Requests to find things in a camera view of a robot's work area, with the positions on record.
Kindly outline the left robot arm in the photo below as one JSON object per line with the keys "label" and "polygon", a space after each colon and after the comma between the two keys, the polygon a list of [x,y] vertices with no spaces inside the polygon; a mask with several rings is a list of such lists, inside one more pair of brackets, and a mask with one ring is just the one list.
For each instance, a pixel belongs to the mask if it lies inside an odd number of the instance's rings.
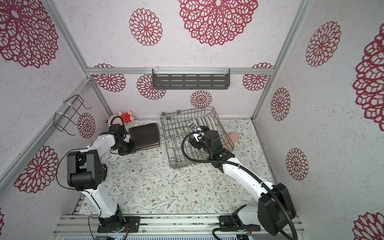
{"label": "left robot arm", "polygon": [[130,151],[126,134],[102,133],[84,149],[67,154],[67,182],[84,194],[99,212],[100,227],[107,232],[122,232],[126,226],[122,210],[105,188],[107,165],[100,157],[109,150]]}

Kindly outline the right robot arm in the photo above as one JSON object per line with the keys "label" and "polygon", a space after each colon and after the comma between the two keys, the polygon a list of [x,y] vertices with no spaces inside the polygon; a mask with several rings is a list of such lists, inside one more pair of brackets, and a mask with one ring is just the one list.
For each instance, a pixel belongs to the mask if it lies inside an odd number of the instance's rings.
{"label": "right robot arm", "polygon": [[298,232],[293,219],[297,216],[288,188],[279,183],[273,184],[246,168],[235,155],[224,148],[218,131],[207,126],[191,123],[190,133],[182,140],[183,156],[196,162],[185,151],[189,143],[197,150],[204,150],[208,157],[204,161],[222,173],[230,176],[247,190],[258,201],[257,206],[243,205],[238,208],[232,218],[233,227],[220,227],[220,231],[256,230],[263,227],[270,235],[282,234],[288,240],[298,239]]}

